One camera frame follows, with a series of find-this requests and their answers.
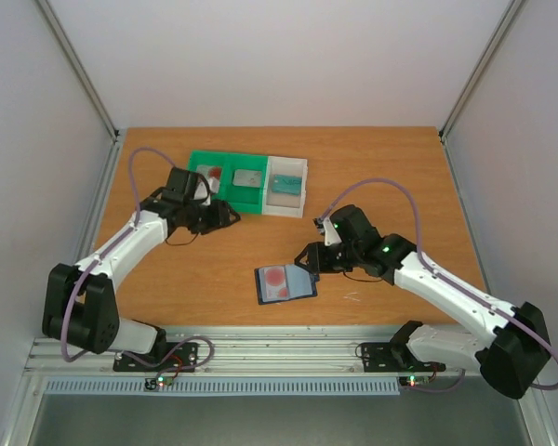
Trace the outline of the dark blue card holder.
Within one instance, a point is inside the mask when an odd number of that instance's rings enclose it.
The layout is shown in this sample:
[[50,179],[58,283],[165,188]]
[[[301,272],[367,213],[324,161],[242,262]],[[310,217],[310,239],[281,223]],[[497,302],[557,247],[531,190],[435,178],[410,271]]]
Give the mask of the dark blue card holder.
[[289,298],[283,301],[265,303],[261,299],[261,290],[259,283],[259,271],[264,268],[258,268],[254,270],[254,278],[257,290],[257,300],[258,303],[262,305],[278,304],[293,300],[299,300],[303,298],[310,298],[318,296],[317,292],[317,282],[312,280],[312,277],[303,269],[298,268],[294,264],[287,265],[274,265],[274,266],[284,266],[286,268],[286,279],[287,279],[287,289],[289,292]]

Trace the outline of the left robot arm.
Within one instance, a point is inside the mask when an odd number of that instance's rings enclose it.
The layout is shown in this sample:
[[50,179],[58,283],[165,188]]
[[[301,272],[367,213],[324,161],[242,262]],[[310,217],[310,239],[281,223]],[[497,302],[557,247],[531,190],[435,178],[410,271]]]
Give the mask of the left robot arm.
[[148,370],[166,364],[169,348],[162,329],[122,318],[116,291],[176,230],[204,236],[240,221],[228,202],[216,198],[218,188],[215,178],[174,167],[165,186],[139,201],[127,223],[101,248],[50,271],[42,332],[60,341],[63,359],[73,362],[87,353],[120,351],[135,353]]

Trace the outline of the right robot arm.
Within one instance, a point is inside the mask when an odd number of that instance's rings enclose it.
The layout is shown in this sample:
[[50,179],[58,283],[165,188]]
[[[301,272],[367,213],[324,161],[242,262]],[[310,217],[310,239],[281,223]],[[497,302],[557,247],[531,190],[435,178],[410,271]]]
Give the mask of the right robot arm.
[[385,345],[385,352],[364,353],[365,369],[390,361],[397,372],[419,365],[477,372],[498,393],[519,400],[551,359],[543,312],[529,302],[515,306],[485,294],[432,262],[399,234],[382,236],[355,205],[315,222],[324,235],[296,257],[297,267],[314,277],[354,269],[410,292],[440,309],[462,332],[408,321]]

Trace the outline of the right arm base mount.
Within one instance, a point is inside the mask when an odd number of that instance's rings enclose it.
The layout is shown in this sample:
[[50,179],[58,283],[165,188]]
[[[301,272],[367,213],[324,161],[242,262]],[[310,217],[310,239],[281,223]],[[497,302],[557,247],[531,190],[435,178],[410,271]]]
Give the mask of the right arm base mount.
[[446,370],[443,363],[419,361],[407,347],[391,342],[361,343],[355,348],[355,356],[366,373],[440,373]]

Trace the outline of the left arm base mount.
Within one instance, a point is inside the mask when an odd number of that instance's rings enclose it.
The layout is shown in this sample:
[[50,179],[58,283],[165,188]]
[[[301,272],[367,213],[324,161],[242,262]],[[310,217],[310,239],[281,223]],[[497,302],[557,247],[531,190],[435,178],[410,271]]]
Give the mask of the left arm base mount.
[[193,339],[179,343],[158,343],[149,353],[123,352],[113,361],[117,373],[192,373],[197,367],[199,344]]

